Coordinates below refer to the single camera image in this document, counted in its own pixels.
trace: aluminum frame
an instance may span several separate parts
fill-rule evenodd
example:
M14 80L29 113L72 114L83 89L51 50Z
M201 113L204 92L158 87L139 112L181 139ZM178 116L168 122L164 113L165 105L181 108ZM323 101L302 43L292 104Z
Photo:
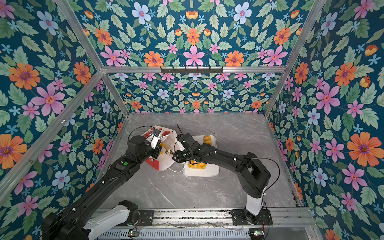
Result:
M289 74L292 71L292 68L299 57L299 54L301 52L301 49L304 47L305 42L307 41L307 38L312 31L312 28L319 17L325 3L327 3L327 0L314 0L314 3L312 5L311 10L308 13L308 16L303 24L303 29L297 39L297 42L295 46L292 49L291 54L289 55L289 58L287 60L286 65L286 71L283 73L283 75L280 77L279 82L277 83L275 90L272 93L271 98L269 99L268 107L265 111L264 116L267 118L269 113L271 112L273 106L275 105L282 89L284 86L284 82L288 79Z

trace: blue floral wallpaper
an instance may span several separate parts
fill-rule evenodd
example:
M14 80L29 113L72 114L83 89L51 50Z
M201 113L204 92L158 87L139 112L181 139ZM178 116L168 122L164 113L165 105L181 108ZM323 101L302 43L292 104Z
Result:
M94 72L55 3L0 1L0 180Z
M384 239L383 1L332 1L269 115L327 240Z
M49 213L59 213L94 186L123 122L100 81L3 203L0 239L39 239ZM0 135L2 142L7 138Z

